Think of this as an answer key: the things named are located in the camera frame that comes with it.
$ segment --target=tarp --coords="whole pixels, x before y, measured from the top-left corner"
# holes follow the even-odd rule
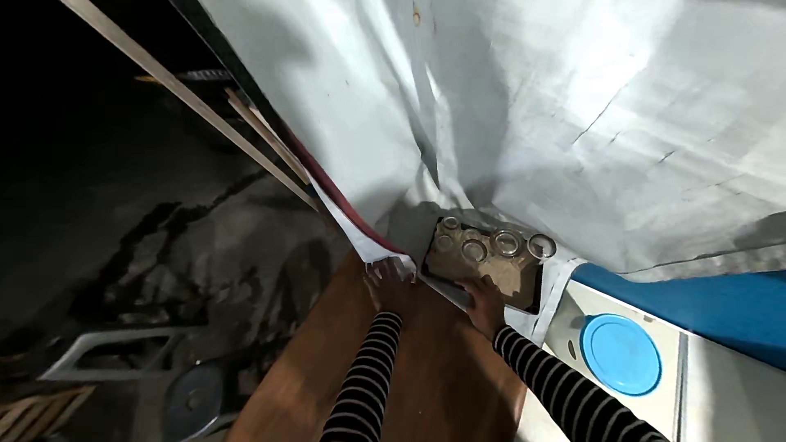
[[[362,222],[634,281],[786,268],[780,0],[200,0]]]

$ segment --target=plank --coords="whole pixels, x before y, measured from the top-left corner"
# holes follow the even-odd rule
[[[308,174],[306,173],[306,169],[300,163],[300,161],[292,155],[292,152],[289,152],[289,149],[281,142],[281,140],[276,136],[274,132],[272,132],[267,125],[263,124],[262,121],[258,118],[258,114],[253,113],[248,106],[246,106],[240,98],[235,94],[234,90],[230,88],[226,88],[226,94],[230,96],[230,105],[235,112],[237,112],[245,122],[254,128],[257,134],[262,137],[265,142],[270,145],[271,148],[281,157],[282,160],[298,175],[303,181],[303,184],[308,184]]]
[[[253,144],[243,138],[229,123],[219,116],[204,101],[197,97],[188,87],[169,72],[161,63],[153,58],[144,48],[139,46],[128,34],[109,19],[90,0],[61,0],[76,15],[85,20],[93,29],[103,35],[109,42],[117,46],[131,60],[139,64],[151,76],[157,79],[168,90],[183,100],[194,112],[200,114],[207,122],[213,125],[237,147],[246,152],[254,161],[265,168],[287,188],[294,192],[301,200],[318,210],[317,203],[308,194],[292,181],[281,169],[267,159]]]
[[[374,310],[353,252],[246,404],[228,442],[318,440]],[[405,318],[383,441],[512,440],[526,389],[467,316],[425,284]]]

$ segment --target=wooden board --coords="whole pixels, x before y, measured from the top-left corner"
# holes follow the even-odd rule
[[[351,253],[230,430],[228,442],[318,440],[374,316]],[[500,440],[526,389],[467,316],[425,284],[404,318],[382,440]]]

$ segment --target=blue lid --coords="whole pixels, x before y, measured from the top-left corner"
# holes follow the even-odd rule
[[[611,314],[588,317],[580,341],[587,366],[610,389],[640,396],[660,382],[658,348],[632,320]]]

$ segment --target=black and white striped sleeve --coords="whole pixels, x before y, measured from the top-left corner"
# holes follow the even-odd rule
[[[378,313],[371,322],[321,441],[379,441],[401,326],[401,316],[390,311]]]
[[[492,344],[571,442],[666,440],[618,400],[511,326],[500,329]]]

